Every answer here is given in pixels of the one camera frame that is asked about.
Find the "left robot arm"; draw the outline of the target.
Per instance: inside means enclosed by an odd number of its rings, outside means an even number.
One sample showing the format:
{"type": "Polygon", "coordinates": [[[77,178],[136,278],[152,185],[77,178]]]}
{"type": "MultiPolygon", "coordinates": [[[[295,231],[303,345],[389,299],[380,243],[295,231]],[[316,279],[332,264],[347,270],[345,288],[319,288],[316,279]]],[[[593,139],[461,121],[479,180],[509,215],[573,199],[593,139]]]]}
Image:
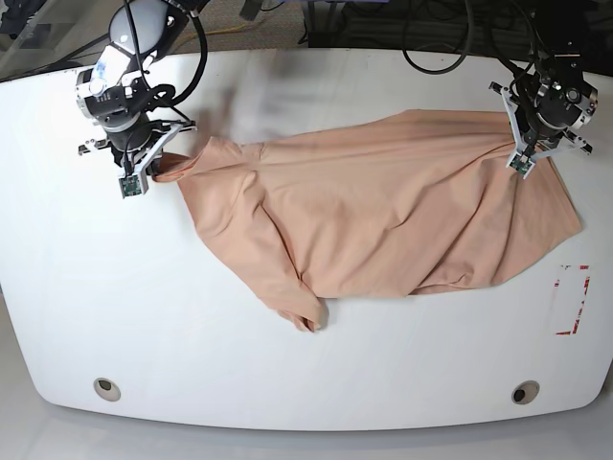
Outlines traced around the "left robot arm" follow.
{"type": "Polygon", "coordinates": [[[587,125],[598,90],[584,79],[581,51],[588,32],[584,1],[538,1],[531,20],[534,72],[517,79],[517,114],[525,142],[554,149],[587,125]]]}

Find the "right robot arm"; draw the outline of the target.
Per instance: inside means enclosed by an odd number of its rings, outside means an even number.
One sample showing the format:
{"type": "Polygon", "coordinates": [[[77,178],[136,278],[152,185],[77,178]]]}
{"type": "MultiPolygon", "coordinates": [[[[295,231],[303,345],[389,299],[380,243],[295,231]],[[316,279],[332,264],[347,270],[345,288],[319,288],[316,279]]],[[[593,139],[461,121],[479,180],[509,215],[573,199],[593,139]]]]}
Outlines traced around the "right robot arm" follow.
{"type": "Polygon", "coordinates": [[[147,71],[168,54],[190,18],[175,1],[124,1],[111,18],[109,43],[93,67],[78,75],[77,105],[106,134],[89,143],[111,149],[125,177],[168,131],[167,122],[154,122],[148,114],[159,107],[174,109],[176,88],[150,85],[147,71]]]}

